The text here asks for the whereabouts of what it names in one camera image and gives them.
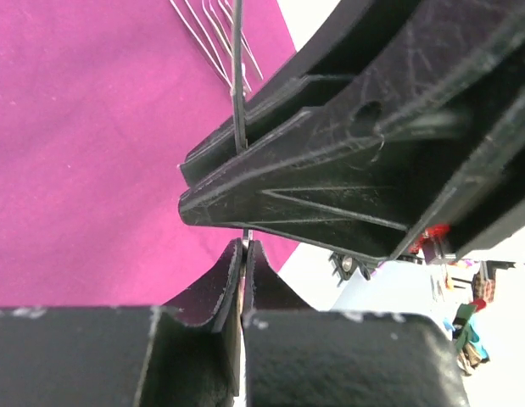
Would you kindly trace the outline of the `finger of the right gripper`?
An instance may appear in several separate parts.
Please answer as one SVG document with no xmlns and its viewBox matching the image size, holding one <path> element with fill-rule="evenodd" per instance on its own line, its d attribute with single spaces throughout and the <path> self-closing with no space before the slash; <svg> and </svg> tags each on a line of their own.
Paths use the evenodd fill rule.
<svg viewBox="0 0 525 407">
<path fill-rule="evenodd" d="M 525 226 L 525 1 L 412 2 L 376 64 L 398 87 L 388 112 L 303 109 L 239 156 L 224 122 L 182 165 L 182 221 L 367 261 L 435 226 L 458 256 Z"/>
<path fill-rule="evenodd" d="M 353 113 L 378 101 L 383 110 L 399 96 L 376 64 L 415 13 L 412 1 L 341 1 L 307 44 L 246 103 L 248 144 L 299 111 L 331 106 Z"/>
</svg>

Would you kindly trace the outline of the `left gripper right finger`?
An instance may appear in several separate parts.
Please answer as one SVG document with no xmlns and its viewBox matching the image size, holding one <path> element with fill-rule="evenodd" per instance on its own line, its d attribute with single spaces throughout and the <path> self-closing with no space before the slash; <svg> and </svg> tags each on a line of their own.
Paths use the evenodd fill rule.
<svg viewBox="0 0 525 407">
<path fill-rule="evenodd" d="M 249 245 L 249 406 L 466 406 L 456 352 L 424 315 L 312 309 Z"/>
</svg>

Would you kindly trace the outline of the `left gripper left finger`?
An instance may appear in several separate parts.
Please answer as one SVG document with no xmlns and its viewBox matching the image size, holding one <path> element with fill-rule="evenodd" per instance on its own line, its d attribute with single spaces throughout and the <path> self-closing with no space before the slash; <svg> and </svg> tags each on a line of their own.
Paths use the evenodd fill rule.
<svg viewBox="0 0 525 407">
<path fill-rule="evenodd" d="M 243 245 L 162 305 L 0 308 L 0 406 L 229 406 Z"/>
</svg>

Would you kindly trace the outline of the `steel scissors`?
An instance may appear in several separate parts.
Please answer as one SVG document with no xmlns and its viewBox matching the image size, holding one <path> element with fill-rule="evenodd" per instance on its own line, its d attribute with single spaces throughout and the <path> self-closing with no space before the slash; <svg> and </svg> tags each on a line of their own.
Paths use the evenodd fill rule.
<svg viewBox="0 0 525 407">
<path fill-rule="evenodd" d="M 232 9 L 232 105 L 234 142 L 237 156 L 247 149 L 245 132 L 245 109 L 243 95 L 243 63 L 241 29 L 243 21 L 243 1 L 233 2 Z"/>
</svg>

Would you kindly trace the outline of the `purple cloth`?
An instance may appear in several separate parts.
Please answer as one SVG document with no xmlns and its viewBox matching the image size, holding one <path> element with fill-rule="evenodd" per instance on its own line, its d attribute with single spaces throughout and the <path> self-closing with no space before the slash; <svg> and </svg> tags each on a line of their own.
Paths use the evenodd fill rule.
<svg viewBox="0 0 525 407">
<path fill-rule="evenodd" d="M 157 304 L 234 234 L 179 169 L 232 112 L 167 1 L 0 1 L 0 307 Z"/>
</svg>

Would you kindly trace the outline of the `white thin instrument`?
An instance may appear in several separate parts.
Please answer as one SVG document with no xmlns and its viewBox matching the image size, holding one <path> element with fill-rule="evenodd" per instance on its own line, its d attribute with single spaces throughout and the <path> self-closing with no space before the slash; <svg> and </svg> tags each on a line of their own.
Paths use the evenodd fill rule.
<svg viewBox="0 0 525 407">
<path fill-rule="evenodd" d="M 226 69 L 226 73 L 228 74 L 229 79 L 232 82 L 232 79 L 231 79 L 231 74 L 232 74 L 232 71 L 231 71 L 231 67 L 232 67 L 231 65 L 232 64 L 232 28 L 229 26 L 226 16 L 221 12 L 221 8 L 218 7 L 218 9 L 220 11 L 218 11 L 217 8 L 214 7 L 211 1 L 202 1 L 203 13 L 205 15 L 205 18 L 209 21 L 209 24 L 214 32 L 214 34 L 210 35 L 210 37 L 212 39 L 212 42 L 216 46 L 216 51 L 221 57 L 221 60 Z M 224 19 L 225 22 L 221 21 L 220 16 L 225 17 Z M 249 56 L 247 55 L 244 48 L 243 48 L 243 51 L 245 54 L 244 56 L 246 56 L 250 62 Z M 252 87 L 249 84 L 246 72 L 247 72 L 247 68 L 246 68 L 245 63 L 243 63 L 243 93 L 244 95 L 252 92 Z"/>
</svg>

